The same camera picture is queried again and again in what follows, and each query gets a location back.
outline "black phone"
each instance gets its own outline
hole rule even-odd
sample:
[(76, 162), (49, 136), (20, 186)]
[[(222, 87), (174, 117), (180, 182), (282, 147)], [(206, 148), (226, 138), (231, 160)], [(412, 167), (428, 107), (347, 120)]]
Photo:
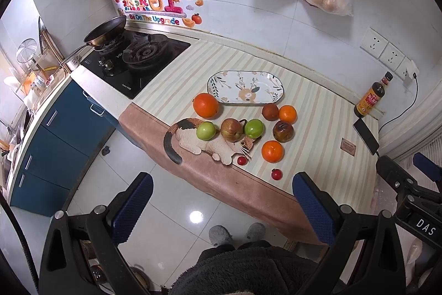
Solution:
[(376, 138), (368, 129), (367, 125), (364, 123), (364, 121), (359, 118), (354, 124), (353, 127), (356, 129), (357, 133), (361, 136), (362, 140), (364, 141), (367, 148), (370, 150), (371, 154), (376, 154), (377, 150), (379, 149), (379, 143), (377, 142)]

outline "soy sauce bottle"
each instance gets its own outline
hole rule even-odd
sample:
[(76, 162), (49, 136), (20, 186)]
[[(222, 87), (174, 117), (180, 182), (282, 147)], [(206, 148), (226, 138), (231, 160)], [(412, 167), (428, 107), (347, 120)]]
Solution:
[(392, 79), (393, 75), (387, 71), (380, 82), (373, 83), (371, 88), (354, 106), (354, 113), (357, 117), (362, 118), (370, 112), (371, 108), (385, 95), (385, 88)]

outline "cabinet handle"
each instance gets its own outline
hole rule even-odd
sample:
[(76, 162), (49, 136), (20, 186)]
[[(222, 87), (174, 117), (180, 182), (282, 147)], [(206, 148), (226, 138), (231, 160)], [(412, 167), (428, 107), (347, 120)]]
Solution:
[(51, 118), (49, 119), (49, 121), (46, 123), (47, 126), (50, 126), (52, 123), (52, 120), (54, 120), (55, 116), (58, 114), (58, 112), (55, 110), (54, 114), (52, 114)]
[(32, 160), (32, 155), (29, 156), (28, 162), (26, 163), (25, 170), (28, 170), (30, 161)]
[(97, 114), (99, 117), (102, 117), (103, 116), (103, 114), (104, 114), (104, 112), (105, 112), (105, 110), (103, 109), (103, 111), (101, 112), (101, 114), (100, 113), (98, 113), (98, 112), (96, 112), (95, 110), (94, 110), (94, 104), (92, 104), (91, 105), (91, 108), (90, 108), (90, 110), (93, 112), (93, 113), (95, 113), (95, 114)]
[(21, 178), (21, 180), (20, 180), (19, 188), (22, 187), (23, 180), (25, 180), (25, 173), (22, 174), (22, 178)]

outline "person's foot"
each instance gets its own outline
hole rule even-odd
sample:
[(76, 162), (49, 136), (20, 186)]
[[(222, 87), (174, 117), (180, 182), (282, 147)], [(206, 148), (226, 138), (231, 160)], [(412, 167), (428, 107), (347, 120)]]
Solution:
[(253, 223), (246, 232), (246, 242), (253, 242), (264, 239), (266, 227), (260, 222)]
[(227, 229), (221, 225), (215, 225), (210, 228), (209, 239), (213, 246), (231, 244), (233, 241)]

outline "floral plate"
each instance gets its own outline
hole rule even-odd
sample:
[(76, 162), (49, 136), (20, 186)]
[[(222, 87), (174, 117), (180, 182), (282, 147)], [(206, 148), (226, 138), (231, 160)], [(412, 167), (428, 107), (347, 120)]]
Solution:
[(220, 103), (276, 103), (284, 95), (278, 77), (265, 71), (220, 71), (207, 82), (207, 92)]

